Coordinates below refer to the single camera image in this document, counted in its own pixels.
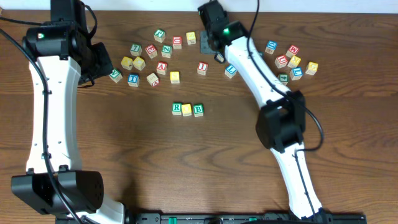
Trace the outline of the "green B block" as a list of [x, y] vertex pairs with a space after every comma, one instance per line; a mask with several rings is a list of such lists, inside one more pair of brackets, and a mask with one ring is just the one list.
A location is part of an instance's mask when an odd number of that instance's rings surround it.
[[193, 105], [194, 117], [201, 117], [204, 115], [204, 108], [202, 104]]

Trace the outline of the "yellow O block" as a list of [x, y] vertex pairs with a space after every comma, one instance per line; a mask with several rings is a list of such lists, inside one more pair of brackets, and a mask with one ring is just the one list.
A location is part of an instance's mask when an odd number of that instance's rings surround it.
[[191, 116], [192, 115], [192, 106], [191, 106], [191, 104], [183, 104], [182, 105], [182, 115], [183, 116]]

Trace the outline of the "green R block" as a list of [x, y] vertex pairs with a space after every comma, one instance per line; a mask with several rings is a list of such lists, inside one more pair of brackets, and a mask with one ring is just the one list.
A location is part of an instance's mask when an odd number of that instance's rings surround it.
[[182, 104], [181, 103], [173, 103], [172, 104], [172, 114], [173, 115], [182, 115]]

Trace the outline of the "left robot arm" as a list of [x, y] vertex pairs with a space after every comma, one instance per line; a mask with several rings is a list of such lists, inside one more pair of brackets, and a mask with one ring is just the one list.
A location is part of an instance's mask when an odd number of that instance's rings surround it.
[[79, 86], [110, 75], [102, 43], [91, 43], [86, 24], [64, 17], [30, 28], [20, 45], [34, 85], [34, 128], [25, 174], [12, 193], [57, 223], [131, 223], [123, 203], [104, 192], [101, 174], [83, 170], [76, 140]]

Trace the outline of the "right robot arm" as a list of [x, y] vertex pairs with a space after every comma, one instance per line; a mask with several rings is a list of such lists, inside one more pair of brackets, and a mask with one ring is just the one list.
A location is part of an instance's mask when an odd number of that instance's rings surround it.
[[213, 49], [237, 69], [258, 105], [256, 133], [276, 158], [289, 196], [289, 208], [299, 220], [320, 220], [319, 201], [305, 161], [305, 116], [309, 110], [300, 91], [292, 92], [258, 54], [250, 33], [239, 21], [207, 22]]

